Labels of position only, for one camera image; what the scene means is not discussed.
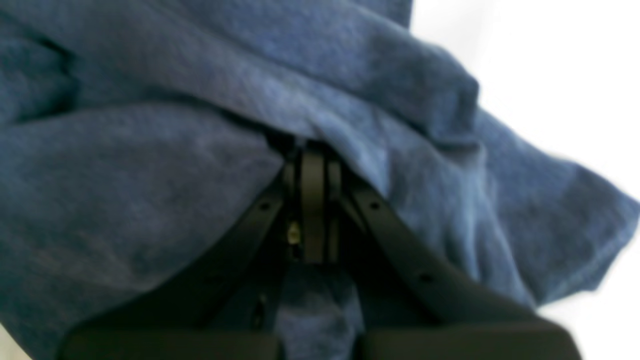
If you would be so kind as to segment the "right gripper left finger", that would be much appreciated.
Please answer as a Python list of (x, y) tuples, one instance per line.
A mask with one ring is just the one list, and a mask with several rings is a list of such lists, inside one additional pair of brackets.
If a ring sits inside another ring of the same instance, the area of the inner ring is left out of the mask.
[(327, 262), (327, 154), (295, 150), (202, 256), (154, 290), (84, 322), (60, 360), (283, 360), (265, 330), (288, 264)]

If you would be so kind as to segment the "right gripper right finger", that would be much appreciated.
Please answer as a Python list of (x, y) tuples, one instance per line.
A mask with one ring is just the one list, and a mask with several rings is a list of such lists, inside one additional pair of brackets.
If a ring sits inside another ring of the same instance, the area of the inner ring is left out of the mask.
[(342, 162), (325, 162), (325, 260), (352, 276), (365, 331), (357, 360), (579, 360), (571, 335), (476, 284), (402, 224)]

